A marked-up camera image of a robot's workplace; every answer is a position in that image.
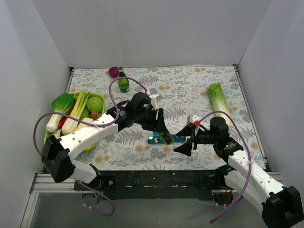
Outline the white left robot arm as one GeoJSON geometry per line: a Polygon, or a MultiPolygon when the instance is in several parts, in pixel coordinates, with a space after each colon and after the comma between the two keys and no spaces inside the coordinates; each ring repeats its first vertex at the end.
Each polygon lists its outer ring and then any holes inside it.
{"type": "Polygon", "coordinates": [[[144,130],[157,132],[165,144],[171,144],[173,137],[166,128],[162,108],[157,107],[157,95],[136,93],[130,101],[119,102],[93,123],[74,133],[56,138],[47,138],[42,162],[54,182],[60,183],[69,178],[81,181],[91,189],[100,187],[99,170],[92,164],[83,164],[75,158],[86,148],[99,140],[139,124],[144,130]]]}

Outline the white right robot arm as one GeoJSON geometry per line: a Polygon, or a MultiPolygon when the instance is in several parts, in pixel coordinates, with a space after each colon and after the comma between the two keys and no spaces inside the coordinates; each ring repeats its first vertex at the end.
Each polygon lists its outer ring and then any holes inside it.
{"type": "Polygon", "coordinates": [[[175,148],[175,152],[191,156],[199,144],[211,144],[216,155],[226,162],[226,165],[216,169],[219,174],[215,176],[215,184],[221,189],[234,189],[238,196],[211,223],[242,198],[258,210],[269,228],[290,228],[303,221],[304,211],[299,191],[293,186],[286,187],[253,163],[243,146],[230,137],[224,118],[211,118],[210,128],[203,131],[198,117],[191,115],[187,125],[176,136],[187,137],[187,140],[175,148]]]}

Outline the teal weekly pill organizer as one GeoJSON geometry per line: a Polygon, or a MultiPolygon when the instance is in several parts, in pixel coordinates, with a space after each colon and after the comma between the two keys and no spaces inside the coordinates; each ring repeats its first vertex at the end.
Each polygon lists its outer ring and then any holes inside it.
{"type": "MultiPolygon", "coordinates": [[[[172,138],[173,143],[184,143],[187,140],[185,136],[176,136],[175,134],[172,134],[172,138]]],[[[164,141],[158,133],[153,132],[153,135],[148,137],[148,144],[164,144],[164,141]]]]}

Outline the green pill bottle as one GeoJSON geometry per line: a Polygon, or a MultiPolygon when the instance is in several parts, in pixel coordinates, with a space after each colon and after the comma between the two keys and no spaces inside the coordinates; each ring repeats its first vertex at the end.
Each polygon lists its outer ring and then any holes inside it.
{"type": "Polygon", "coordinates": [[[159,136],[166,145],[174,142],[173,136],[168,131],[159,133],[159,136]]]}

